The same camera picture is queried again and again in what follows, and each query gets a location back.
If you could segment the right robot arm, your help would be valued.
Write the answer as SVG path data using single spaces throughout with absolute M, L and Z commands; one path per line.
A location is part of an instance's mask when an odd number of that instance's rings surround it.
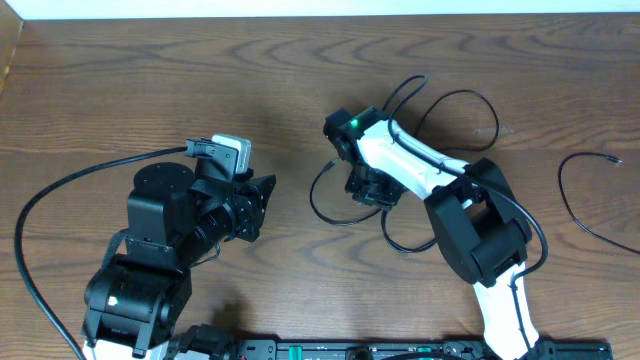
M 533 221 L 497 165 L 444 155 L 376 107 L 357 115 L 340 109 L 323 133 L 352 166 L 345 190 L 355 201 L 383 211 L 406 191 L 423 201 L 442 256 L 474 288 L 489 348 L 502 359 L 531 354 L 539 334 L 523 277 Z

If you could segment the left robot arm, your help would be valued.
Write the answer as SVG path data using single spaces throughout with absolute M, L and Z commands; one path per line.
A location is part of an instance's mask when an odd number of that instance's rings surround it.
M 148 165 L 133 183 L 128 226 L 85 290 L 83 352 L 93 359 L 144 359 L 167 344 L 191 297 L 192 269 L 217 257 L 224 241 L 259 237 L 276 178 L 224 178 L 201 159 L 194 169 Z

